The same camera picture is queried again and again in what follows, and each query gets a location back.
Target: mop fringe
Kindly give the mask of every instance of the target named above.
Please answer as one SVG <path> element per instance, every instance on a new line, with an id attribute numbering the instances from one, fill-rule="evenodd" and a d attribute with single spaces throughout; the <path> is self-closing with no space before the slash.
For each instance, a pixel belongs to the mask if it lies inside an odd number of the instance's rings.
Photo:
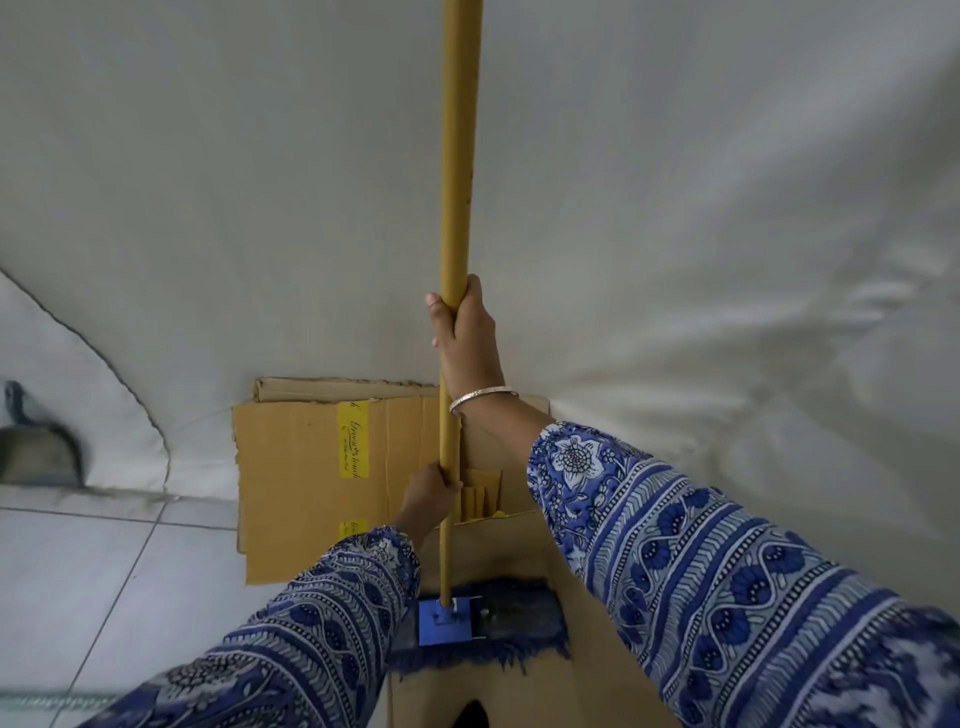
<path id="1" fill-rule="evenodd" d="M 511 599 L 521 598 L 524 593 L 551 592 L 546 579 L 514 579 L 500 577 L 489 581 L 463 584 L 454 587 L 454 596 L 506 595 Z M 422 594 L 420 600 L 438 598 L 438 595 Z M 394 647 L 387 661 L 387 669 L 395 672 L 402 679 L 406 675 L 422 670 L 426 667 L 443 669 L 454 667 L 461 663 L 483 665 L 498 662 L 501 669 L 507 666 L 518 665 L 526 674 L 525 661 L 538 655 L 544 650 L 553 649 L 565 659 L 570 659 L 570 640 L 566 630 L 566 620 L 563 612 L 557 609 L 557 623 L 547 634 L 529 635 L 515 634 L 509 637 L 496 639 L 474 640 L 465 643 L 436 644 L 426 647 L 405 646 Z"/>

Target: sleeve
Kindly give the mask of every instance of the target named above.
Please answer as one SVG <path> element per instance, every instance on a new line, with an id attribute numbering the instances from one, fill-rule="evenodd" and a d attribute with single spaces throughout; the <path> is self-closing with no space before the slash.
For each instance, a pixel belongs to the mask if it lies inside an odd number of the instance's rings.
<path id="1" fill-rule="evenodd" d="M 589 427 L 545 429 L 528 477 L 566 562 L 685 725 L 960 717 L 960 628 L 939 610 Z"/>
<path id="2" fill-rule="evenodd" d="M 203 657 L 83 727 L 365 726 L 420 564 L 391 526 L 344 539 Z"/>

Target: person's right hand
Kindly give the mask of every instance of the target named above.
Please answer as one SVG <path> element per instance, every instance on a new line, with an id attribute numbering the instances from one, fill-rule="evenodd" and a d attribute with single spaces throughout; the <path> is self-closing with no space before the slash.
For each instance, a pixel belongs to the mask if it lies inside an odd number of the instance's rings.
<path id="1" fill-rule="evenodd" d="M 452 400 L 486 387 L 504 384 L 496 350 L 495 323 L 483 307 L 480 279 L 467 278 L 467 293 L 456 317 L 436 293 L 426 295 L 430 321 L 440 350 L 440 370 Z"/>

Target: blue patterned sleeve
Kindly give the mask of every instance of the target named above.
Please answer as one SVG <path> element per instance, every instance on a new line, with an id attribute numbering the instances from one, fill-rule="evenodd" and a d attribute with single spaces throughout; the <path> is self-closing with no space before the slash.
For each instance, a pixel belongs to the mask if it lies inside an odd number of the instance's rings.
<path id="1" fill-rule="evenodd" d="M 960 725 L 960 628 L 598 430 L 528 467 L 570 568 L 688 726 Z"/>
<path id="2" fill-rule="evenodd" d="M 344 539 L 203 657 L 83 727 L 365 726 L 420 564 L 391 526 Z"/>

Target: white floor tile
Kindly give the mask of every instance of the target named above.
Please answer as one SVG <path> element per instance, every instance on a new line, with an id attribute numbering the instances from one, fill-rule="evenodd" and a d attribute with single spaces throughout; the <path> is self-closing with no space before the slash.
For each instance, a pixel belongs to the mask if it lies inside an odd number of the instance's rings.
<path id="1" fill-rule="evenodd" d="M 383 688 L 376 699 L 376 708 L 370 716 L 367 728 L 389 728 L 390 726 L 390 678 L 383 681 Z"/>
<path id="2" fill-rule="evenodd" d="M 284 585 L 244 586 L 233 531 L 160 524 L 77 680 L 126 690 L 193 660 Z"/>
<path id="3" fill-rule="evenodd" d="M 156 494 L 79 491 L 30 485 L 0 485 L 0 508 L 51 511 L 78 516 L 156 521 L 163 500 Z"/>
<path id="4" fill-rule="evenodd" d="M 0 510 L 0 685 L 70 686 L 151 528 Z"/>
<path id="5" fill-rule="evenodd" d="M 50 724 L 56 715 L 57 711 L 0 711 L 0 726 L 3 728 L 51 728 Z"/>
<path id="6" fill-rule="evenodd" d="M 100 711 L 63 711 L 50 728 L 75 728 L 76 726 L 96 716 Z"/>
<path id="7" fill-rule="evenodd" d="M 236 500 L 181 498 L 167 503 L 160 522 L 235 529 L 238 505 Z"/>

